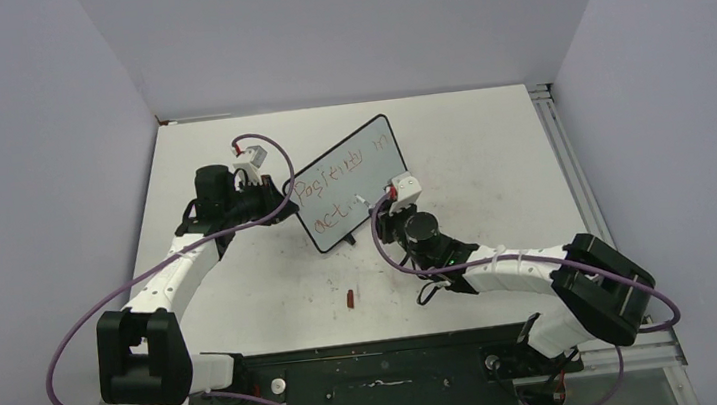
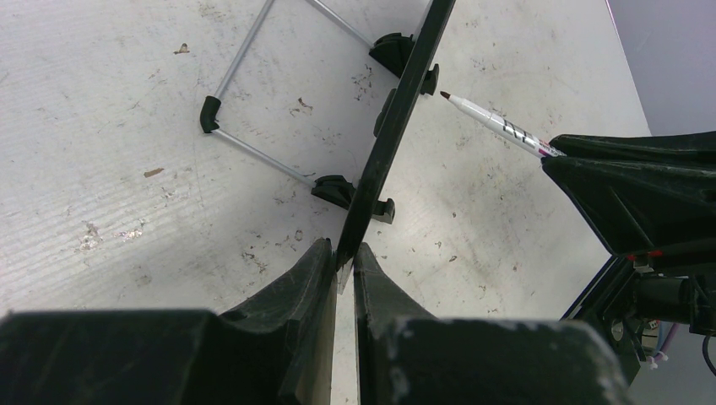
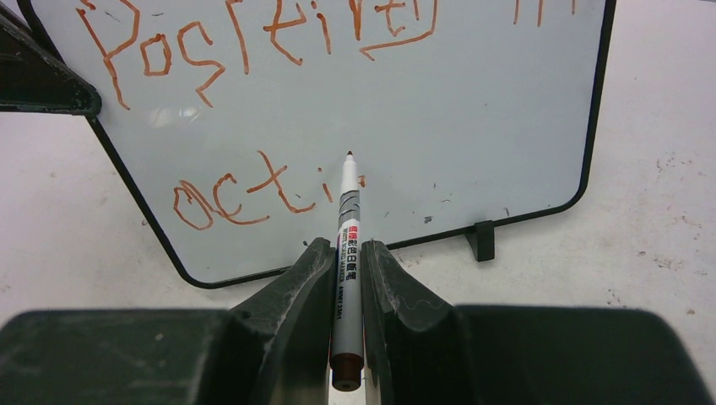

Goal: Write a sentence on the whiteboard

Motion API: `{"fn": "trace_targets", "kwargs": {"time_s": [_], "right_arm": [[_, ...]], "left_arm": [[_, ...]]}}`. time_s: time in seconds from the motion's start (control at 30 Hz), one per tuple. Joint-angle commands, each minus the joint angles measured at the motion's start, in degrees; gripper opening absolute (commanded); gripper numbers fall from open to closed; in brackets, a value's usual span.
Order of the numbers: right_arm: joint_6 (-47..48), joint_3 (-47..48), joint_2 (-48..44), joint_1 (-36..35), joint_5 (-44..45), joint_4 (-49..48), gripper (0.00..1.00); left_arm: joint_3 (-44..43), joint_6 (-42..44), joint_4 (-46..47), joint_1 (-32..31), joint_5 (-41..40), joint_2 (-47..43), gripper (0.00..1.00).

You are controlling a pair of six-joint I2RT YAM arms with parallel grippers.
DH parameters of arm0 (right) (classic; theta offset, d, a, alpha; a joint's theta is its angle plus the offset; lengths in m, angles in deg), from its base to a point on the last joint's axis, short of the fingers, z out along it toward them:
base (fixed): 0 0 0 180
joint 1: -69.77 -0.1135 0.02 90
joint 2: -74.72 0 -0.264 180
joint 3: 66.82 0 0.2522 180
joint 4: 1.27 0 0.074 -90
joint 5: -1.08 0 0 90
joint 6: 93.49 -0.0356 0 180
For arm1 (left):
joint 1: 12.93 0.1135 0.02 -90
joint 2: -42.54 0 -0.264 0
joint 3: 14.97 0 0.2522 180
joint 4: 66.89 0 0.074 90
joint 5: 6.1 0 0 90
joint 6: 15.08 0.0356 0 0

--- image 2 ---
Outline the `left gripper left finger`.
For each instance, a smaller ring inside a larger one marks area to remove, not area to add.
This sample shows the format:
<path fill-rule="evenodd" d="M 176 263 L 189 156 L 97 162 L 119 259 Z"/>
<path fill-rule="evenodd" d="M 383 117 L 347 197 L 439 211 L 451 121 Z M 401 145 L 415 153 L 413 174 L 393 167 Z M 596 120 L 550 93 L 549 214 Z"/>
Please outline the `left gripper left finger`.
<path fill-rule="evenodd" d="M 334 253 L 316 240 L 231 310 L 13 312 L 1 321 L 4 404 L 327 404 Z"/>

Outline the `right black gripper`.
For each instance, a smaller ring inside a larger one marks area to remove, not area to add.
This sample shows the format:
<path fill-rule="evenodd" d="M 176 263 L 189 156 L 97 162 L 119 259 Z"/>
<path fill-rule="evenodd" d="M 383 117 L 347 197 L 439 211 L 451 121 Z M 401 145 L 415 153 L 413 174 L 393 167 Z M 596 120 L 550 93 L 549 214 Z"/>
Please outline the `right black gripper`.
<path fill-rule="evenodd" d="M 569 157 L 544 159 L 542 170 L 614 255 L 564 319 L 587 322 L 628 382 L 641 366 L 667 359 L 680 325 L 704 337 L 702 355 L 714 370 L 715 171 L 687 165 L 715 164 L 715 132 L 562 134 L 550 145 Z"/>

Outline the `small black-framed whiteboard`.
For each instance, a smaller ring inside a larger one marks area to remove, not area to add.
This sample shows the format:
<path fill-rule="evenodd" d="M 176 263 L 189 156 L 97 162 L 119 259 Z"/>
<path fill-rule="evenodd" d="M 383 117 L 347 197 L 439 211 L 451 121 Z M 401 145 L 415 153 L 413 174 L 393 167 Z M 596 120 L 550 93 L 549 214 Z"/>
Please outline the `small black-framed whiteboard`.
<path fill-rule="evenodd" d="M 364 42 L 369 48 L 369 56 L 399 78 L 397 87 L 388 93 L 376 119 L 373 130 L 376 142 L 357 186 L 352 186 L 341 175 L 327 175 L 312 180 L 220 129 L 216 116 L 220 110 L 221 98 L 272 5 L 270 1 L 263 4 L 217 90 L 205 98 L 199 114 L 199 124 L 204 133 L 223 137 L 267 165 L 308 185 L 312 189 L 313 196 L 346 210 L 347 217 L 336 253 L 336 267 L 341 269 L 356 256 L 371 220 L 375 219 L 385 224 L 393 222 L 395 212 L 393 200 L 382 202 L 379 197 L 416 101 L 419 96 L 433 95 L 436 91 L 439 67 L 432 59 L 453 11 L 454 3 L 429 2 L 418 31 L 413 35 L 392 33 L 375 41 L 369 41 L 324 2 L 312 2 L 316 10 L 333 20 L 345 32 Z"/>

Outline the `white marker pen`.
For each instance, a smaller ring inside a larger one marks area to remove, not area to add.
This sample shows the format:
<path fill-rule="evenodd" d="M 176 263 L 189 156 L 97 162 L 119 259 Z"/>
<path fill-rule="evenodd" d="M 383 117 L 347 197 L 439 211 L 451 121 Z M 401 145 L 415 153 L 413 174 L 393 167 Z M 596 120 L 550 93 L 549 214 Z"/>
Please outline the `white marker pen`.
<path fill-rule="evenodd" d="M 527 151 L 533 156 L 540 159 L 565 156 L 562 151 L 552 147 L 547 142 L 537 138 L 533 134 L 524 131 L 522 128 L 514 125 L 506 118 L 499 116 L 493 111 L 488 111 L 472 101 L 445 91 L 440 91 L 440 95 L 451 103 L 458 111 L 474 119 L 501 138 L 519 146 L 521 149 Z"/>

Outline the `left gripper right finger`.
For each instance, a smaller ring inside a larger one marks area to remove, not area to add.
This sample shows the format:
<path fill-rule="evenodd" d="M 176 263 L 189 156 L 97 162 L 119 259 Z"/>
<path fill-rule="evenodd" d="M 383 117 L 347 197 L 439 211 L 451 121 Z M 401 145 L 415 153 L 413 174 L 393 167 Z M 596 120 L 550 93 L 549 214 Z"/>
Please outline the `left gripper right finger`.
<path fill-rule="evenodd" d="M 628 404 L 606 341 L 580 321 L 438 318 L 381 268 L 353 260 L 362 404 Z"/>

